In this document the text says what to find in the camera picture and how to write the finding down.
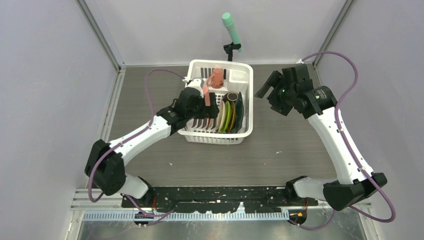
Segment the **black joint housing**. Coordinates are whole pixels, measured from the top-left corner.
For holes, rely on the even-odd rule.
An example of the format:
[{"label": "black joint housing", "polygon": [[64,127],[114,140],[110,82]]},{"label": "black joint housing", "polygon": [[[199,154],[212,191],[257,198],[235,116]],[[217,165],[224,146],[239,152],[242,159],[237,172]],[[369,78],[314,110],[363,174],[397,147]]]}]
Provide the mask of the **black joint housing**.
[{"label": "black joint housing", "polygon": [[266,99],[272,110],[284,116],[294,108],[307,119],[337,104],[328,87],[314,88],[305,64],[284,68],[282,73],[273,71],[255,97],[263,98],[271,87],[273,90]]},{"label": "black joint housing", "polygon": [[204,111],[205,100],[201,97],[200,92],[192,87],[186,87],[170,106],[162,108],[156,115],[166,120],[171,126],[170,135],[173,135],[184,128],[190,119]]},{"label": "black joint housing", "polygon": [[[96,141],[88,157],[84,172],[89,177],[99,158],[110,150],[109,144],[102,139]],[[112,151],[100,163],[94,173],[93,183],[103,191],[106,196],[117,193],[125,183],[124,160],[121,155]]]},{"label": "black joint housing", "polygon": [[[372,174],[372,179],[382,188],[387,184],[387,178],[384,173]],[[338,180],[324,184],[324,197],[328,204],[336,211],[341,211],[364,199],[372,196],[377,189],[365,179],[353,184],[340,184]]]},{"label": "black joint housing", "polygon": [[217,106],[217,95],[215,92],[209,92],[210,106],[205,107],[205,118],[215,119],[220,113],[220,109]]},{"label": "black joint housing", "polygon": [[231,42],[230,44],[224,45],[224,51],[228,55],[228,62],[233,61],[233,50],[239,50],[242,47],[240,43],[234,44]]},{"label": "black joint housing", "polygon": [[148,187],[147,192],[143,197],[140,198],[139,202],[142,203],[143,206],[149,206],[153,203],[153,199],[155,198],[155,190],[153,189],[152,185],[150,185],[150,183],[148,183],[142,177],[139,176],[138,178],[141,179]]}]

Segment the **dish rack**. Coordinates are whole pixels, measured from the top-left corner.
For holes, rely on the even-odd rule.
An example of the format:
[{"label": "dish rack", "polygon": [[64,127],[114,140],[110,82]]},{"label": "dish rack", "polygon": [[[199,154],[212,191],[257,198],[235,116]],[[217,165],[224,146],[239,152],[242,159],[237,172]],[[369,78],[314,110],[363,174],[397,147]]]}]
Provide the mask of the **dish rack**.
[{"label": "dish rack", "polygon": [[208,86],[209,92],[216,94],[217,106],[221,104],[226,93],[241,93],[244,106],[241,129],[238,133],[216,133],[211,129],[191,127],[194,121],[192,119],[178,133],[192,143],[240,144],[253,130],[253,69],[247,64],[232,61],[192,60],[188,68],[187,78],[202,78],[203,81],[206,81],[215,68],[224,71],[224,86],[219,89]]}]

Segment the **white wall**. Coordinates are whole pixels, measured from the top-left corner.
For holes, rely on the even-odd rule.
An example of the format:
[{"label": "white wall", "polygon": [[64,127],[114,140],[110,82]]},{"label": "white wall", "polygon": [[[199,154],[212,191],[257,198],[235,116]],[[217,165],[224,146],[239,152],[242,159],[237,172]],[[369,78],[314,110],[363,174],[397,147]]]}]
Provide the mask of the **white wall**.
[{"label": "white wall", "polygon": [[110,31],[109,42],[125,64],[161,65],[226,60],[223,45],[231,39],[221,20],[225,12],[234,16],[243,46],[234,61],[293,63],[319,50],[345,0],[89,2],[100,10],[96,18],[104,19],[103,31]]},{"label": "white wall", "polygon": [[[330,46],[359,70],[357,88],[341,109],[362,155],[387,176],[383,189],[397,218],[377,227],[388,240],[424,236],[423,9],[422,0],[357,1]],[[325,56],[318,70],[337,97],[353,80],[348,63],[336,56]],[[377,216],[390,216],[379,195],[371,200]]]},{"label": "white wall", "polygon": [[63,239],[115,69],[73,0],[0,7],[0,235]]}]

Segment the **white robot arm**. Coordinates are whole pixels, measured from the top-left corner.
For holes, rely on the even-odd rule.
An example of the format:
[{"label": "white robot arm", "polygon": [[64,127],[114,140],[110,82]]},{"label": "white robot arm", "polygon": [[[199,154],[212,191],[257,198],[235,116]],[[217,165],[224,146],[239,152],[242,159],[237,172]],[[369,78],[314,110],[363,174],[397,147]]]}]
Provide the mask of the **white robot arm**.
[{"label": "white robot arm", "polygon": [[306,65],[283,69],[282,74],[274,71],[255,97],[263,98],[270,87],[273,87],[273,90],[267,99],[271,109],[285,116],[292,108],[301,113],[324,143],[337,174],[337,179],[312,179],[300,176],[288,181],[285,190],[289,198],[314,198],[327,201],[333,209],[340,211],[376,192],[375,187],[354,161],[340,131],[346,135],[353,152],[362,164],[362,169],[380,187],[387,183],[384,173],[374,173],[373,168],[362,157],[346,129],[340,111],[338,114],[341,129],[338,129],[335,119],[337,100],[328,87],[313,87]]},{"label": "white robot arm", "polygon": [[142,178],[125,172],[125,166],[140,152],[155,142],[167,138],[186,126],[193,118],[216,118],[219,109],[216,105],[215,93],[209,93],[210,105],[206,106],[200,78],[184,80],[185,88],[179,98],[160,111],[141,127],[109,143],[98,140],[93,144],[85,166],[85,174],[90,176],[93,166],[111,147],[120,145],[102,161],[94,173],[93,183],[105,195],[115,193],[131,195],[136,199],[145,197],[151,186]]}]

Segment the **purple cable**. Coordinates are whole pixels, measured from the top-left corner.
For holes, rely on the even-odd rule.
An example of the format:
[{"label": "purple cable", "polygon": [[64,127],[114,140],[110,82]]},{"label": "purple cable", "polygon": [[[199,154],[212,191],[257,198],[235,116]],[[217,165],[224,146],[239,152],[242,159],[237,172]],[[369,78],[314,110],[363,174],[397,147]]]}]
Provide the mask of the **purple cable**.
[{"label": "purple cable", "polygon": [[296,219],[294,221],[293,220],[290,220],[290,219],[288,221],[291,224],[298,225],[298,227],[301,228],[301,229],[306,229],[306,230],[320,230],[320,229],[323,229],[323,228],[327,227],[333,221],[334,215],[336,215],[336,210],[333,210],[332,211],[331,217],[327,221],[326,224],[324,224],[322,226],[318,226],[318,227],[310,227],[310,226],[298,225],[298,223],[296,222],[296,220],[298,219],[297,217],[296,217]]},{"label": "purple cable", "polygon": [[[338,100],[338,103],[335,105],[335,110],[334,110],[334,116],[335,116],[335,121],[337,124],[338,129],[342,129],[342,124],[340,123],[340,118],[339,118],[339,109],[340,109],[340,105],[342,104],[343,100],[345,99],[345,97],[349,94],[349,92],[355,87],[355,85],[358,82],[358,69],[355,66],[354,62],[352,60],[350,60],[347,56],[336,52],[336,51],[320,51],[320,52],[316,52],[314,54],[311,54],[309,56],[306,56],[305,58],[302,59],[302,62],[304,62],[305,60],[312,58],[314,56],[320,55],[320,54],[332,54],[332,55],[337,55],[339,57],[342,57],[343,59],[345,59],[353,68],[353,71],[355,73],[355,78],[353,80],[352,85],[350,85],[350,87],[343,93],[343,95],[341,95],[340,99]],[[395,211],[395,206],[393,206],[393,203],[390,201],[389,197],[386,195],[386,193],[382,190],[382,188],[376,183],[376,181],[374,181],[374,179],[362,168],[362,164],[359,161],[358,157],[356,156],[354,150],[352,149],[351,144],[348,141],[348,138],[346,137],[346,134],[343,131],[340,131],[341,137],[343,138],[344,143],[346,144],[347,149],[349,150],[350,154],[353,157],[353,160],[355,161],[355,163],[357,164],[358,168],[362,171],[362,173],[365,175],[365,177],[371,182],[371,184],[375,187],[375,189],[377,189],[377,191],[381,194],[381,196],[384,198],[384,200],[386,201],[386,203],[388,204],[390,211],[391,211],[391,217],[388,219],[382,219],[382,218],[377,218],[375,216],[372,216],[360,209],[358,209],[357,207],[354,206],[350,206],[352,209],[354,209],[355,211],[361,213],[362,215],[381,222],[381,223],[391,223],[395,220],[396,218],[396,211]]]},{"label": "purple cable", "polygon": [[125,195],[128,199],[129,199],[129,201],[140,211],[140,212],[142,212],[146,217],[149,217],[149,218],[155,218],[155,217],[163,217],[163,216],[168,216],[170,213],[172,213],[173,212],[173,210],[171,210],[171,211],[169,211],[169,212],[167,212],[167,213],[164,213],[164,214],[151,214],[151,213],[147,213],[146,211],[144,211],[137,203],[136,203],[136,201],[134,201],[134,199],[133,199],[133,197],[132,196],[130,196],[130,195]]},{"label": "purple cable", "polygon": [[[151,98],[150,98],[150,94],[149,94],[149,86],[148,86],[148,81],[149,81],[149,76],[150,76],[150,74],[152,74],[152,73],[154,73],[154,72],[158,72],[158,71],[163,71],[163,72],[168,72],[168,73],[171,73],[171,74],[174,74],[174,75],[177,75],[178,77],[180,77],[180,78],[182,78],[182,79],[184,79],[184,77],[183,76],[181,76],[180,74],[178,74],[178,73],[176,73],[176,72],[173,72],[173,71],[171,71],[171,70],[167,70],[167,69],[155,69],[155,70],[152,70],[151,72],[149,72],[147,75],[146,75],[146,77],[145,77],[145,79],[144,79],[144,86],[145,86],[145,91],[146,91],[146,95],[147,95],[147,101],[148,101],[148,105],[149,105],[149,107],[150,107],[150,121],[148,122],[148,125],[143,129],[143,130],[141,130],[141,131],[139,131],[139,132],[137,132],[137,133],[135,133],[134,135],[132,135],[132,136],[130,136],[129,138],[127,138],[127,139],[125,139],[125,140],[123,140],[122,141],[122,143],[118,143],[118,144],[116,144],[115,146],[113,146],[113,147],[111,147],[108,151],[106,151],[98,160],[97,160],[97,162],[94,164],[94,166],[93,166],[93,168],[92,168],[92,170],[91,170],[91,173],[90,173],[90,176],[89,176],[89,178],[88,178],[88,198],[90,199],[90,201],[92,201],[93,203],[95,203],[95,202],[97,202],[97,201],[99,201],[100,200],[100,198],[102,198],[102,196],[103,196],[103,192],[96,198],[96,199],[94,199],[94,197],[93,197],[93,192],[92,192],[92,188],[93,188],[93,179],[94,179],[94,173],[96,172],[96,170],[97,170],[97,168],[99,167],[99,165],[102,163],[102,161],[106,158],[106,156],[108,156],[111,152],[113,152],[114,150],[116,150],[117,148],[119,148],[120,146],[122,146],[123,144],[125,144],[125,143],[127,143],[127,142],[129,142],[129,141],[131,141],[132,139],[134,139],[134,138],[136,138],[136,137],[138,137],[138,136],[140,136],[141,134],[143,134],[144,132],[146,132],[151,126],[152,126],[152,124],[153,124],[153,118],[155,117],[155,111],[154,111],[154,109],[153,109],[153,104],[152,104],[152,100],[151,100]],[[138,208],[138,210],[140,210],[140,212],[142,212],[142,213],[146,213],[145,211],[143,211],[137,204],[136,204],[136,202],[133,200],[133,198],[132,197],[129,197],[128,195],[127,195],[127,198],[134,204],[134,206],[136,207],[136,208]],[[150,217],[162,217],[162,216],[164,216],[164,217],[166,217],[167,215],[169,215],[170,213],[172,213],[172,211],[170,211],[170,212],[168,212],[168,213],[165,213],[165,214],[159,214],[159,215],[154,215],[154,214],[149,214],[149,213],[146,213],[147,215],[149,215]]]},{"label": "purple cable", "polygon": [[[152,222],[149,222],[148,224],[146,224],[145,226],[146,227],[149,227],[149,226],[153,226],[153,225],[156,225],[156,224],[158,224],[161,220],[163,220],[164,218],[166,218],[168,215],[170,215],[171,213],[173,213],[174,211],[173,210],[171,210],[171,211],[169,211],[169,212],[167,212],[167,213],[164,213],[164,214],[161,214],[161,215],[156,215],[156,217],[159,217],[159,216],[161,216],[158,220],[155,220],[155,221],[152,221]],[[128,227],[127,229],[125,229],[125,230],[123,230],[123,231],[121,231],[120,233],[118,233],[117,235],[115,235],[115,236],[111,236],[111,237],[98,237],[98,236],[95,236],[94,234],[93,234],[93,231],[94,231],[94,229],[91,229],[89,232],[88,232],[88,236],[90,237],[90,238],[93,238],[93,239],[95,239],[95,240],[114,240],[114,239],[117,239],[117,237],[119,237],[119,236],[121,236],[122,234],[124,234],[124,233],[126,233],[126,232],[128,232],[129,230],[132,230],[132,229],[134,229],[135,227]]]}]

